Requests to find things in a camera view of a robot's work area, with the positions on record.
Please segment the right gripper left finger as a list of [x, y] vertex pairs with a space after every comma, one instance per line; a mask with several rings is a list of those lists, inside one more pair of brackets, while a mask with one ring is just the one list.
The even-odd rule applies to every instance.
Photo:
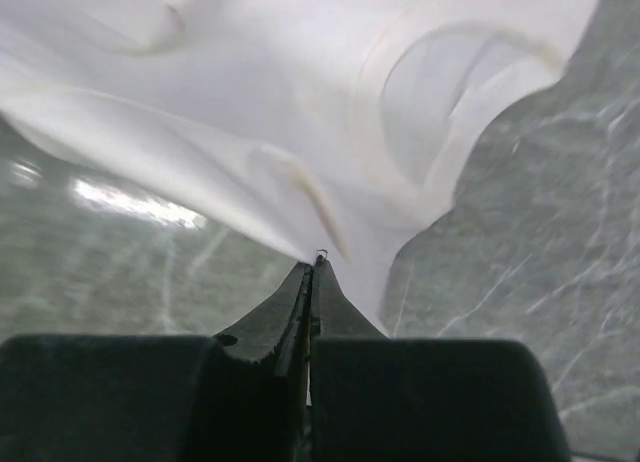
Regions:
[[213, 336], [18, 335], [1, 346], [5, 461], [291, 461], [312, 269]]

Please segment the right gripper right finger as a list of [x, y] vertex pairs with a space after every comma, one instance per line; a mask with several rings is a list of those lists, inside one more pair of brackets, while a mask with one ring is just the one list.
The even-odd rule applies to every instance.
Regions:
[[567, 461], [544, 371], [503, 339], [351, 336], [319, 256], [311, 283], [311, 457], [315, 461]]

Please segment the white t shirt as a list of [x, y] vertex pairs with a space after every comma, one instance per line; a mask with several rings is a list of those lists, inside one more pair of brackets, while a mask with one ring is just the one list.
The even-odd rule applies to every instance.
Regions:
[[301, 262], [375, 327], [479, 137], [564, 75], [600, 0], [1, 0], [1, 112]]

